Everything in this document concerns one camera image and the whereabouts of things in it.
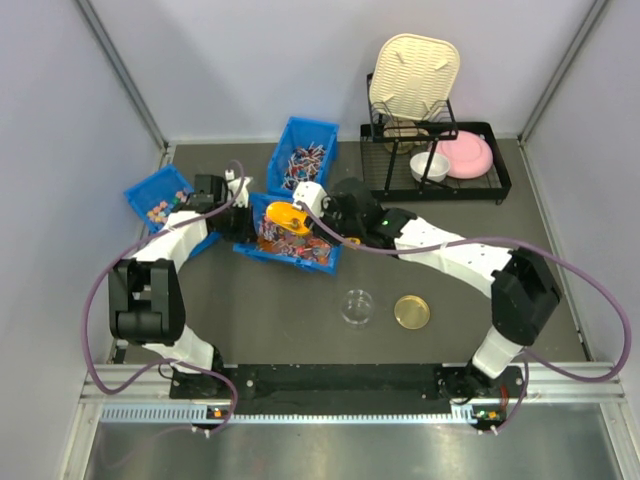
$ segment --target bowl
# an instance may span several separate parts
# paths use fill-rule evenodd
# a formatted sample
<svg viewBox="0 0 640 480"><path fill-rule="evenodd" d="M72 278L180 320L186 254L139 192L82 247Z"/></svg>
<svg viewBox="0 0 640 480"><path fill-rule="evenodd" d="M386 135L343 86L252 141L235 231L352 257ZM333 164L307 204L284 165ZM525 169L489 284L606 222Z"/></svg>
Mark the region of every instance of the bowl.
<svg viewBox="0 0 640 480"><path fill-rule="evenodd" d="M411 175L416 182L422 180L422 175L424 174L424 169L427 168L428 161L429 152L421 152L411 157L409 166L411 167ZM447 173L449 173L449 168L449 159L443 154L436 152L433 154L433 161L431 162L431 168L429 168L427 178L434 182L441 182L447 176Z"/></svg>
<svg viewBox="0 0 640 480"><path fill-rule="evenodd" d="M456 140L438 142L436 152L449 159L449 176L453 178L481 177L493 165L491 147L482 138L471 132L460 130Z"/></svg>

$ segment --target colorful candy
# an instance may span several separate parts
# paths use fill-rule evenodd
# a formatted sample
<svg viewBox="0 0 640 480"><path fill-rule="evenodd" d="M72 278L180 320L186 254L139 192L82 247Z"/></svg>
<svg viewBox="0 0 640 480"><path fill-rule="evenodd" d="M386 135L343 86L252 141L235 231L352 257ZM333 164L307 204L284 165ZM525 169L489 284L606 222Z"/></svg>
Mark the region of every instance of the colorful candy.
<svg viewBox="0 0 640 480"><path fill-rule="evenodd" d="M189 198L189 190L178 190L171 201L162 200L158 205L147 212L147 218L153 223L167 223L169 214L173 208L179 203L186 203Z"/></svg>
<svg viewBox="0 0 640 480"><path fill-rule="evenodd" d="M322 165L324 154L324 147L322 145L314 147L313 142L309 148L296 148L291 154L289 166L284 172L282 188L295 190L300 182L314 181Z"/></svg>
<svg viewBox="0 0 640 480"><path fill-rule="evenodd" d="M331 246L313 235L296 235L265 216L258 229L258 250L311 260L326 266L329 264Z"/></svg>

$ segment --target white wall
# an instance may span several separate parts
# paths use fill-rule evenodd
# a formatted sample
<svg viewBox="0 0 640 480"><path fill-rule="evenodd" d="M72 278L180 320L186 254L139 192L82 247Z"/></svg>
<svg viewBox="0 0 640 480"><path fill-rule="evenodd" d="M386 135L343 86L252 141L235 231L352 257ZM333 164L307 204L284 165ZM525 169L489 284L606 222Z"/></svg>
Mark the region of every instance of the white wall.
<svg viewBox="0 0 640 480"><path fill-rule="evenodd" d="M640 326L640 3L617 0L529 144L531 164L565 256L612 289ZM614 360L621 329L590 287L573 285L599 358ZM640 348L623 372L640 420Z"/></svg>
<svg viewBox="0 0 640 480"><path fill-rule="evenodd" d="M0 477L53 478L85 376L80 311L130 243L122 191L159 152L73 2L4 2L0 16ZM110 342L101 293L92 328Z"/></svg>
<svg viewBox="0 0 640 480"><path fill-rule="evenodd" d="M93 0L164 134L273 140L290 115L367 121L365 75L410 32L452 42L454 111L517 134L592 0Z"/></svg>

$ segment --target round gold plate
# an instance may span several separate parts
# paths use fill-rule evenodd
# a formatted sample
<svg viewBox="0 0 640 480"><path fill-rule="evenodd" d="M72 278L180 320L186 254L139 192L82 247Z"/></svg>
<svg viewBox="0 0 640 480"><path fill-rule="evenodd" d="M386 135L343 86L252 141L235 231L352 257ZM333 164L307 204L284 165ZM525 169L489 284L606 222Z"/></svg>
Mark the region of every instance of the round gold plate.
<svg viewBox="0 0 640 480"><path fill-rule="evenodd" d="M424 327L431 318L427 302L415 295L406 295L396 302L393 309L396 320L404 328L417 330Z"/></svg>

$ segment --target plastic bin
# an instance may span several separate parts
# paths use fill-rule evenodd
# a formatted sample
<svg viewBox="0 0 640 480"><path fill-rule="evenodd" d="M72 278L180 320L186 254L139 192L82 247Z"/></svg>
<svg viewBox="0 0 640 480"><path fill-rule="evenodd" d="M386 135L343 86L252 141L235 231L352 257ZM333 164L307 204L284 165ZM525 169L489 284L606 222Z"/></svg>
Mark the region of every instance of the plastic bin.
<svg viewBox="0 0 640 480"><path fill-rule="evenodd" d="M293 196L292 190L282 188L289 158L296 148L307 148L312 142L314 146L322 145L325 148L322 165L314 181L326 187L329 170L338 155L339 128L335 123L299 117L289 118L267 168L267 192L281 197Z"/></svg>
<svg viewBox="0 0 640 480"><path fill-rule="evenodd" d="M152 233L156 233L164 226L163 223L154 222L147 216L147 212L167 202L164 212L167 216L173 208L173 200L176 192L192 193L193 187L182 176L176 167L167 165L156 173L146 178L135 187L125 190L124 196L131 208L138 214Z"/></svg>
<svg viewBox="0 0 640 480"><path fill-rule="evenodd" d="M249 201L253 206L253 224L256 231L260 228L260 223L264 217L264 212L272 202L292 202L291 198L277 197L274 195L267 195L264 193L251 193L249 194ZM321 271L335 275L338 268L338 260L342 254L342 247L332 247L329 253L328 265L320 265L313 260L303 260L301 258L292 258L285 255L278 255L275 253L262 252L258 250L258 246L253 244L240 244L236 243L233 246L233 251L247 255L260 261L276 260L278 262L291 263L302 270L308 272Z"/></svg>

